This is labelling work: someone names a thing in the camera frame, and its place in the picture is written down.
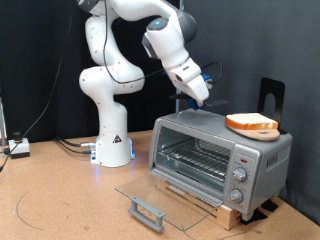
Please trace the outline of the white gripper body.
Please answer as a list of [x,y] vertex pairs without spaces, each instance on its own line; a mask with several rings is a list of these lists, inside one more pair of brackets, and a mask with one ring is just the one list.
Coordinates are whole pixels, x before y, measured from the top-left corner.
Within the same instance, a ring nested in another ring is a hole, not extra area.
[[187,83],[179,83],[179,89],[197,102],[203,102],[209,97],[208,88],[201,75]]

